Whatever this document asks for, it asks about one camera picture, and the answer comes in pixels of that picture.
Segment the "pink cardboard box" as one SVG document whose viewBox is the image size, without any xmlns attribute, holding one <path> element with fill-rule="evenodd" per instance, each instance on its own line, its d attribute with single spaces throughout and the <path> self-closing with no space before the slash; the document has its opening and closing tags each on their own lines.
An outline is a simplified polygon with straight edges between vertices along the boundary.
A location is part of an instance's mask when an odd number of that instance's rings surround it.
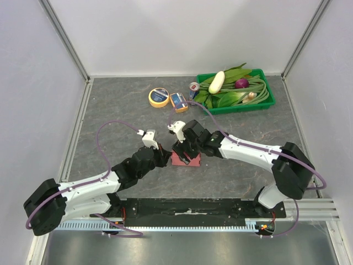
<svg viewBox="0 0 353 265">
<path fill-rule="evenodd" d="M 183 162 L 174 151 L 172 152 L 171 159 L 172 159 L 173 166 L 200 167 L 201 154 L 198 154 L 195 158 L 190 159 L 189 164 L 186 164 L 185 162 Z"/>
</svg>

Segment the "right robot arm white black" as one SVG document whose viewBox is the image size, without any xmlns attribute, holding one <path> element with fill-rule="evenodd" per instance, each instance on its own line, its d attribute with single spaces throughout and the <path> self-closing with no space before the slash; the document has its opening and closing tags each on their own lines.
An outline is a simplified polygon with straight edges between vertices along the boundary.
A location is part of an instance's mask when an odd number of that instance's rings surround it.
<svg viewBox="0 0 353 265">
<path fill-rule="evenodd" d="M 176 121 L 168 129 L 177 138 L 173 151 L 187 165 L 203 153 L 208 157 L 239 160 L 271 172 L 274 182 L 262 187 L 253 200 L 253 212 L 258 217 L 266 217 L 285 199 L 302 199 L 311 181 L 313 165 L 291 142 L 284 146 L 257 144 L 219 130 L 211 133 L 196 120 Z"/>
</svg>

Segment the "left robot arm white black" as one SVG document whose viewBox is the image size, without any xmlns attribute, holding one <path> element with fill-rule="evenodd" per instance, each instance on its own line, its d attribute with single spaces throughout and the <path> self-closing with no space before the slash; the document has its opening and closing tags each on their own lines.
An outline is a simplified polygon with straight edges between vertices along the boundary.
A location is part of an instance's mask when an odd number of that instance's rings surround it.
<svg viewBox="0 0 353 265">
<path fill-rule="evenodd" d="M 71 183 L 43 181 L 25 201 L 25 227 L 34 235 L 48 234 L 61 223 L 92 214 L 119 215 L 119 191 L 137 184 L 155 168 L 166 167 L 172 153 L 162 147 L 142 147 L 106 172 Z"/>
</svg>

